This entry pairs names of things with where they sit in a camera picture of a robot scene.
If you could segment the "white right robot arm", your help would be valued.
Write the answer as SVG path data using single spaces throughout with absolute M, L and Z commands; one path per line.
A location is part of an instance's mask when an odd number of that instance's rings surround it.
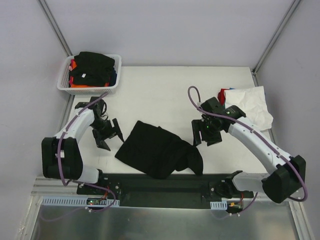
M 265 173 L 236 171 L 225 184 L 225 193 L 232 198 L 242 191 L 265 193 L 275 203 L 286 199 L 304 202 L 308 198 L 305 184 L 306 161 L 292 156 L 265 137 L 237 106 L 224 108 L 212 97 L 198 107 L 204 129 L 210 134 L 224 131 L 240 141 L 263 165 Z

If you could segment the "white t shirt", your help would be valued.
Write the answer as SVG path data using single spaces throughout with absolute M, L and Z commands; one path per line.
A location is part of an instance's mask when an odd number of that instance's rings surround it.
M 226 108 L 239 107 L 248 119 L 260 130 L 272 128 L 273 116 L 269 113 L 263 86 L 224 91 Z

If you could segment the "white plastic laundry basket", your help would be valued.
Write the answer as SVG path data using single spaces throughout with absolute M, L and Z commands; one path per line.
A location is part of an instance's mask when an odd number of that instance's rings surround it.
M 59 71 L 56 86 L 59 90 L 65 91 L 70 95 L 98 95 L 103 93 L 114 94 L 119 85 L 121 72 L 122 72 L 122 57 L 118 54 L 106 54 L 107 57 L 115 60 L 115 84 L 113 86 L 106 87 L 69 87 L 69 66 L 74 59 L 74 55 L 68 56 Z

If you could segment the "red t shirt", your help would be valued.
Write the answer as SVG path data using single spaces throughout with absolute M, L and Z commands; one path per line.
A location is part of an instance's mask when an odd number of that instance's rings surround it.
M 221 88 L 218 95 L 217 95 L 217 99 L 222 106 L 224 106 L 225 102 L 226 102 L 225 91 L 227 91 L 227 90 L 228 90 L 228 88 Z

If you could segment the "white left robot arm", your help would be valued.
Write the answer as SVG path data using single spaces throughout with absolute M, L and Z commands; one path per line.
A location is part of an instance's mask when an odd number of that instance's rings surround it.
M 204 170 L 199 150 L 179 136 L 142 121 L 137 121 L 127 139 L 124 139 L 117 119 L 109 120 L 106 102 L 91 97 L 89 102 L 75 106 L 75 116 L 53 137 L 41 142 L 42 172 L 46 178 L 88 183 L 96 195 L 103 193 L 106 182 L 102 170 L 86 166 L 79 142 L 88 128 L 92 129 L 95 145 L 110 151 L 106 140 L 118 137 L 122 145 L 115 158 L 154 179 L 166 179 L 174 171 L 190 169 L 201 176 Z

